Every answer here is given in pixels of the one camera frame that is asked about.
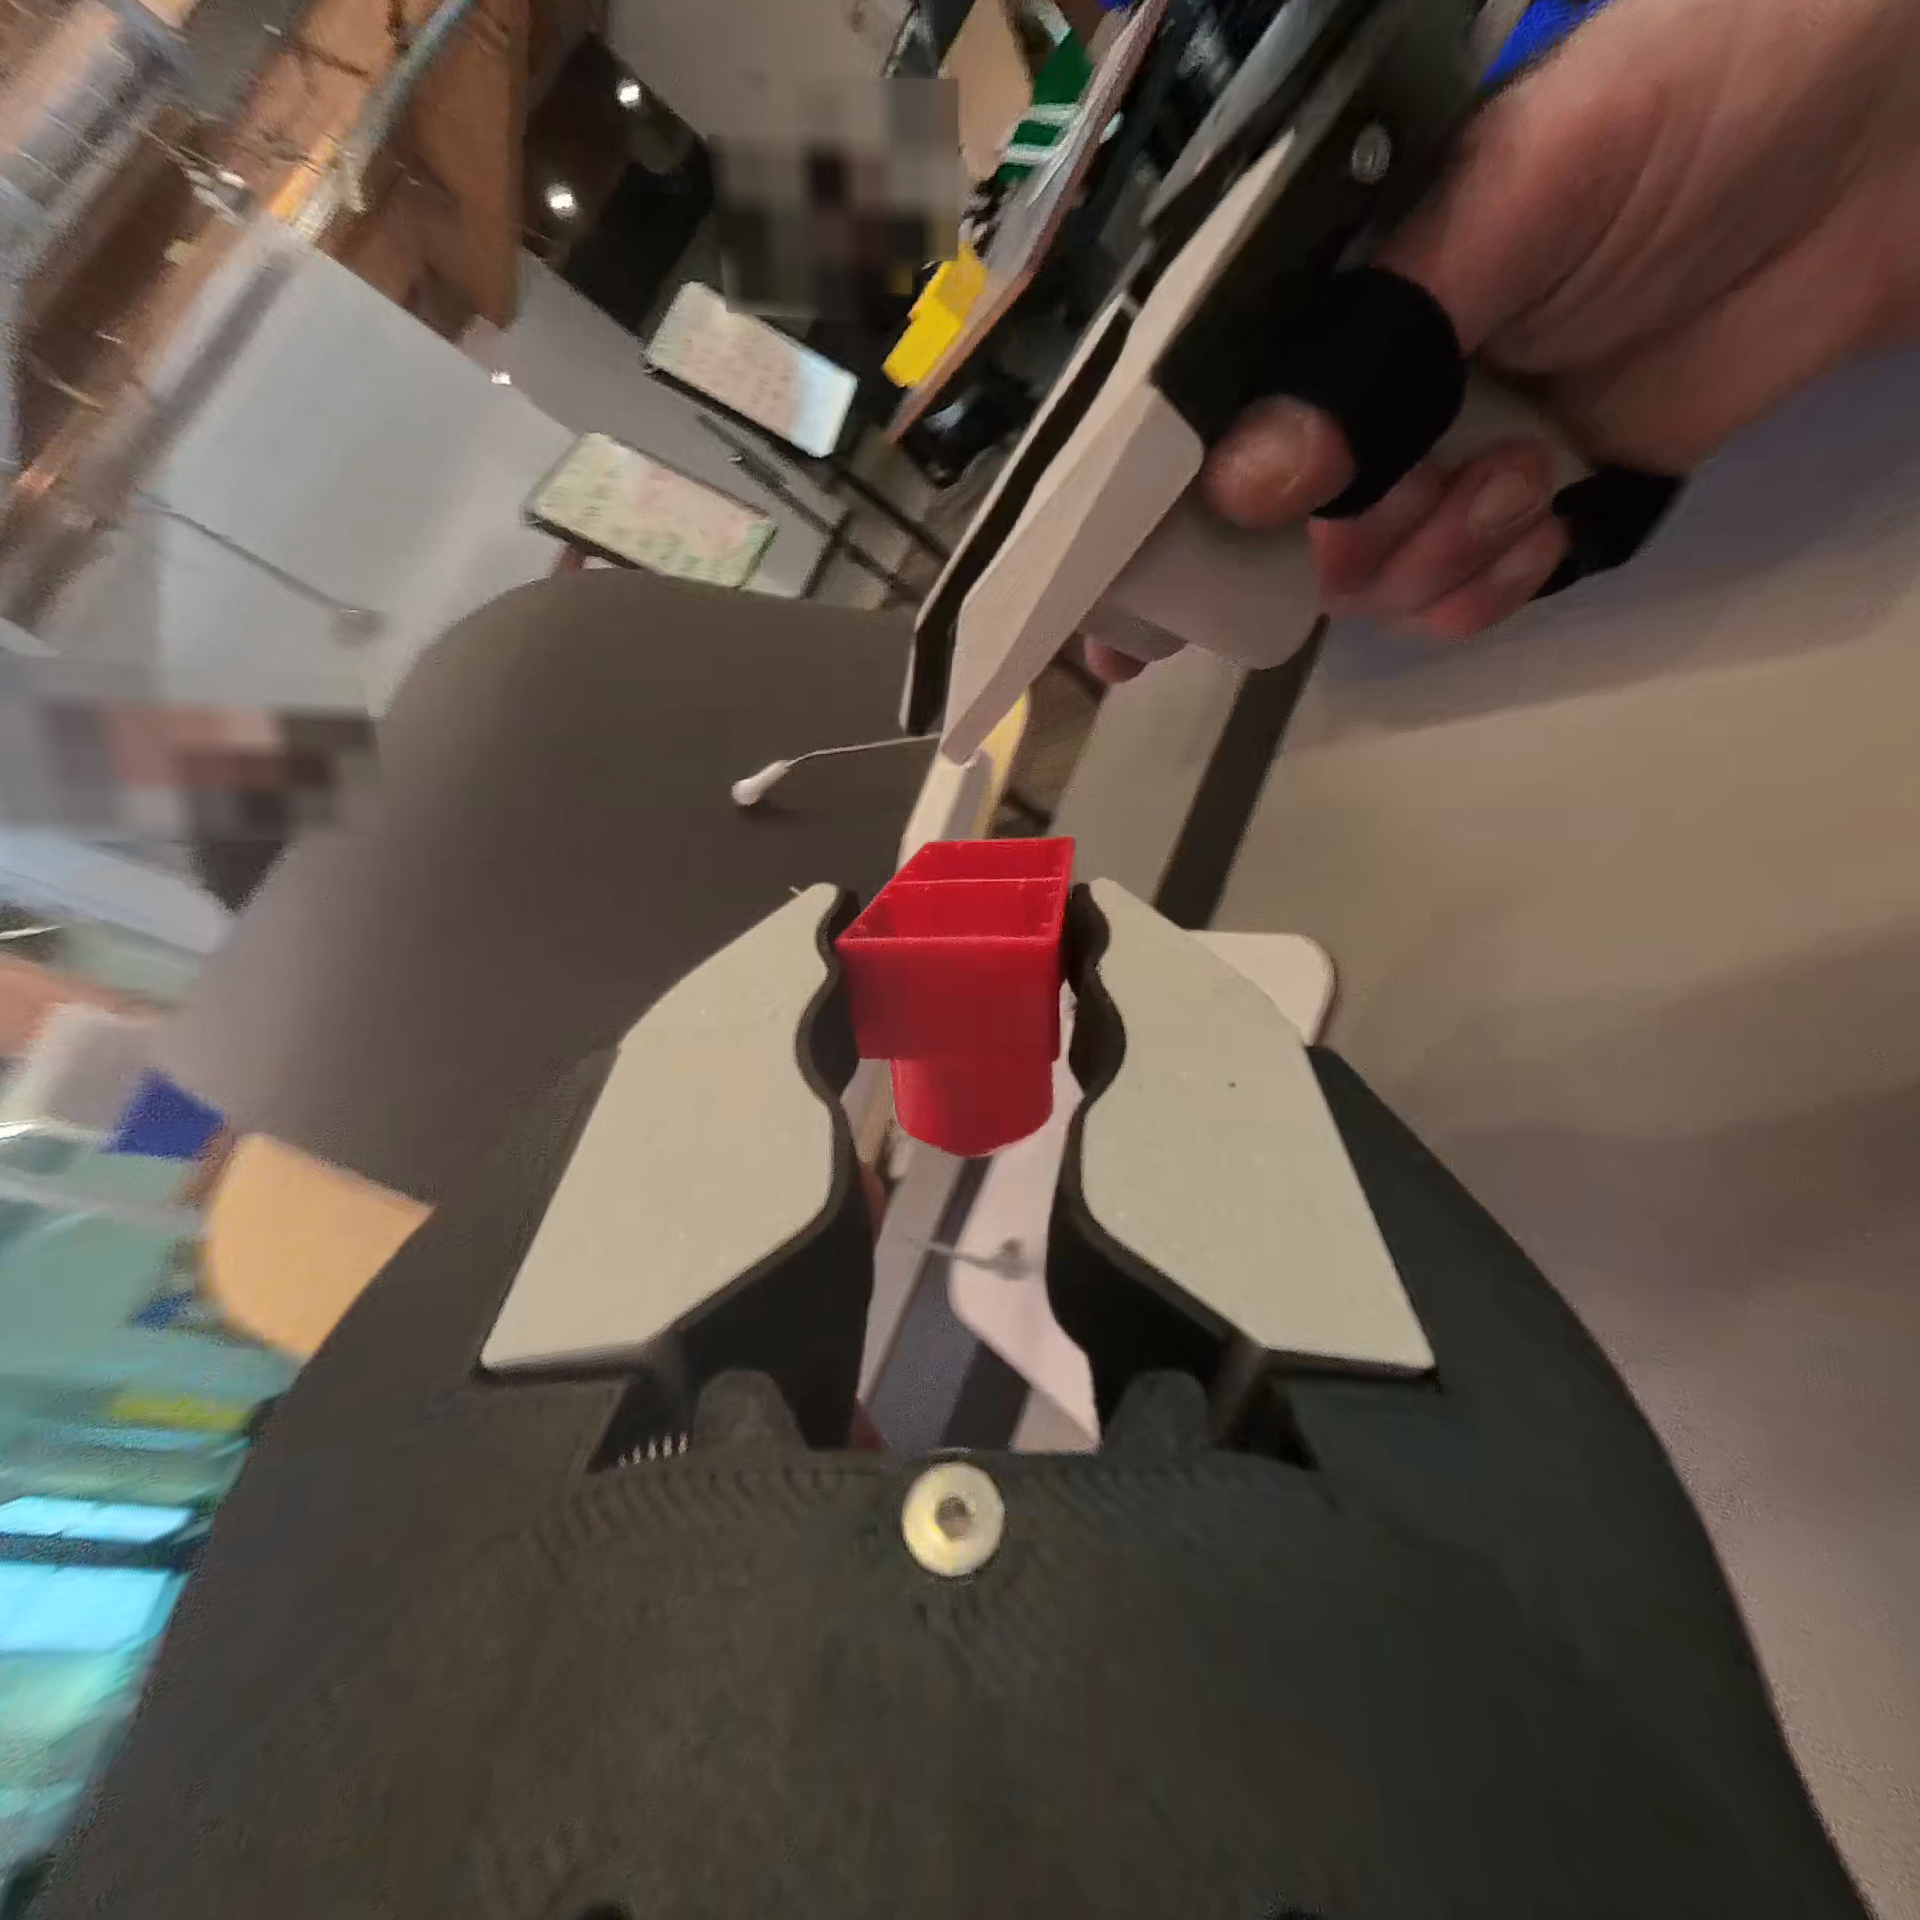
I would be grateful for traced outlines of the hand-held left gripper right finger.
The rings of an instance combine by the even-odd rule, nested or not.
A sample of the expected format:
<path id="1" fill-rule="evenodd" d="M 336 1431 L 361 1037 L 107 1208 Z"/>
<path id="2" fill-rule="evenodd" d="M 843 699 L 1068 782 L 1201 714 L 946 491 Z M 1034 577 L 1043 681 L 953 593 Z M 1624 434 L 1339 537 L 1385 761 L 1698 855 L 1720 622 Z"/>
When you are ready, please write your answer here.
<path id="1" fill-rule="evenodd" d="M 1072 890 L 1068 985 L 1078 1098 L 1045 1296 L 1092 1384 L 1432 1375 L 1294 1024 L 1111 879 Z"/>

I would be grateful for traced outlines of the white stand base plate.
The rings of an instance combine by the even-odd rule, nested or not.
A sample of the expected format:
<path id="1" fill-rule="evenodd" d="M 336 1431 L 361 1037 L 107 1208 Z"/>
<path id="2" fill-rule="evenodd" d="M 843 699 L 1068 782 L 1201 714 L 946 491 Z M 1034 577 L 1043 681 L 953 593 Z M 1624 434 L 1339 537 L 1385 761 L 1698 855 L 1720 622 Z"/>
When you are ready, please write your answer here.
<path id="1" fill-rule="evenodd" d="M 1234 932 L 1204 932 L 1199 940 L 1250 982 L 1305 1042 L 1321 1035 L 1334 969 L 1315 942 L 1294 934 Z M 1043 1278 L 1052 1189 L 1077 1105 L 1068 1062 L 1057 1062 L 1043 1127 L 980 1168 L 980 1186 L 960 1227 L 941 1230 L 935 1241 L 947 1266 L 955 1321 L 1016 1384 L 1014 1412 L 988 1416 L 985 1443 L 1018 1453 L 1089 1451 L 1098 1440 L 1089 1364 L 1062 1333 Z"/>

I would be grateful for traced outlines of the yellow plastic bin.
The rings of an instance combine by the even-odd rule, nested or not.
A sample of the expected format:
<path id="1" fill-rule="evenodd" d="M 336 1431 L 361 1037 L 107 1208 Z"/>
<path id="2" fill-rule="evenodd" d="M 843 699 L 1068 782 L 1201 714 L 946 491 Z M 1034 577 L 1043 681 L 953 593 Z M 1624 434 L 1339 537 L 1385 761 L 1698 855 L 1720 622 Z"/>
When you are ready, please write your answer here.
<path id="1" fill-rule="evenodd" d="M 987 265 L 969 245 L 930 272 L 908 311 L 898 340 L 882 363 L 882 374 L 891 387 L 910 391 L 928 379 L 947 349 L 960 342 L 987 284 Z"/>

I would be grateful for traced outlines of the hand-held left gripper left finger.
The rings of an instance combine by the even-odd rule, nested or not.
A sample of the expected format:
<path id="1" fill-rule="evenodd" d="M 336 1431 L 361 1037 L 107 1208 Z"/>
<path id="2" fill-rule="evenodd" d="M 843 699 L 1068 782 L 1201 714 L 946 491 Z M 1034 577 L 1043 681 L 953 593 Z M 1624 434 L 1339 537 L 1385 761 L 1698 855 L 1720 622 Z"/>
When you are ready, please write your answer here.
<path id="1" fill-rule="evenodd" d="M 804 887 L 624 1033 L 479 1351 L 491 1375 L 677 1351 L 687 1375 L 857 1380 L 873 1241 L 832 954 L 854 908 Z"/>

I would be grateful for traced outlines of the red plastic block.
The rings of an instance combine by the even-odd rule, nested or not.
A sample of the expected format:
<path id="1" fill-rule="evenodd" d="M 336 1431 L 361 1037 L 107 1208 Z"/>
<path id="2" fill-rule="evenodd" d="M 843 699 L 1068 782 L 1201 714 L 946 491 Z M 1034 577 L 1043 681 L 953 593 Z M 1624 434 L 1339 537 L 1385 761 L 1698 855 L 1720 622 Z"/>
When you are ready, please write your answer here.
<path id="1" fill-rule="evenodd" d="M 901 1131 L 985 1160 L 1040 1131 L 1062 1052 L 1068 836 L 935 840 L 835 940 Z"/>

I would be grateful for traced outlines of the person's right hand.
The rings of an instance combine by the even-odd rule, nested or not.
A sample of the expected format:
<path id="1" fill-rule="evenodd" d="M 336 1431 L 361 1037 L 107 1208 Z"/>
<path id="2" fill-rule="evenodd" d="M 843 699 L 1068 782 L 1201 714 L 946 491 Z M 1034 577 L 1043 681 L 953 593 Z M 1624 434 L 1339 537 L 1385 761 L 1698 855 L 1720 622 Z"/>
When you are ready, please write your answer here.
<path id="1" fill-rule="evenodd" d="M 1372 251 L 1594 467 L 1688 479 L 1814 382 L 1916 342 L 1918 6 L 1607 4 L 1497 93 Z M 1195 484 L 1305 533 L 1325 612 L 1466 641 L 1570 555 L 1550 453 L 1426 459 L 1353 517 L 1334 416 L 1249 409 Z"/>

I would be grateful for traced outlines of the black backdrop board stand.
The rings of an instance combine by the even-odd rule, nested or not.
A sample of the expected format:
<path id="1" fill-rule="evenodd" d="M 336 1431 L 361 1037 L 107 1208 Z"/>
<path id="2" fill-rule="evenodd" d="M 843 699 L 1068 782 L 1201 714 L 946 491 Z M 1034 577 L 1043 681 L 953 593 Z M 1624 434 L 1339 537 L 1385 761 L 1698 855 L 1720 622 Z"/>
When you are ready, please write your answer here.
<path id="1" fill-rule="evenodd" d="M 170 1026 L 227 1120 L 204 1280 L 304 1360 L 578 1061 L 803 887 L 988 827 L 1014 722 L 897 742 L 910 616 L 564 572 L 431 643 L 372 785 L 284 851 Z"/>

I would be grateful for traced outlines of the whiteboard easel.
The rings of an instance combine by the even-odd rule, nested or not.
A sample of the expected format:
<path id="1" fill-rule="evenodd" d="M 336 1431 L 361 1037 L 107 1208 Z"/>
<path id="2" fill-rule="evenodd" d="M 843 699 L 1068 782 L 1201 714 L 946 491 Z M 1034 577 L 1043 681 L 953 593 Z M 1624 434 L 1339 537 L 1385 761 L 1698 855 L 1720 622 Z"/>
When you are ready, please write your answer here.
<path id="1" fill-rule="evenodd" d="M 658 376 L 804 459 L 826 460 L 843 445 L 854 372 L 702 282 L 673 294 L 641 353 Z"/>
<path id="2" fill-rule="evenodd" d="M 521 519 L 611 567 L 730 593 L 754 579 L 777 535 L 765 511 L 601 434 L 564 448 Z"/>

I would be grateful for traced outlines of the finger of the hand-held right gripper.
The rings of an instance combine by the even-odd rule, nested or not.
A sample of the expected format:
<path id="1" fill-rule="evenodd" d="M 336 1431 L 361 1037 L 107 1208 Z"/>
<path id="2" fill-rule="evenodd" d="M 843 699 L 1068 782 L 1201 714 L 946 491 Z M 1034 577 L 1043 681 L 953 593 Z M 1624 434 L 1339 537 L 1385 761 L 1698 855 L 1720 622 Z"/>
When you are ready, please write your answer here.
<path id="1" fill-rule="evenodd" d="M 941 757 L 970 757 L 1092 617 L 1112 647 L 1234 652 L 1234 558 L 1187 488 L 1206 448 L 1155 387 L 1162 351 L 1234 249 L 1208 218 L 1143 295 L 1117 294 L 1072 349 L 924 602 L 915 663 L 947 643 Z"/>

